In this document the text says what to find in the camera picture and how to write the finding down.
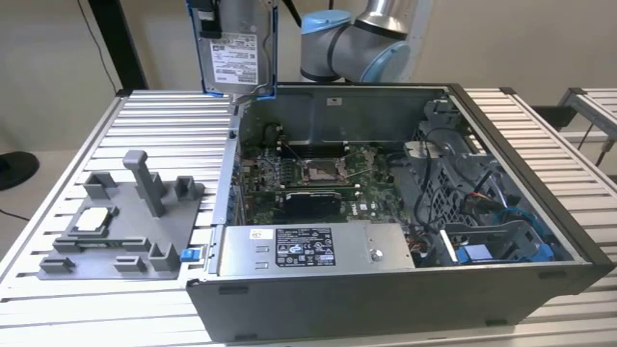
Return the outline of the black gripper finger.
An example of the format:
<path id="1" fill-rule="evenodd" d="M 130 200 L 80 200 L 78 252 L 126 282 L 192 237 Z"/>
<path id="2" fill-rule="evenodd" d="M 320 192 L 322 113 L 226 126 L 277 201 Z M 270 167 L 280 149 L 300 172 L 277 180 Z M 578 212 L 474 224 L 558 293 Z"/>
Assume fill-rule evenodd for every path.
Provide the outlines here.
<path id="1" fill-rule="evenodd" d="M 198 38 L 221 38 L 220 1 L 190 0 L 193 29 Z"/>

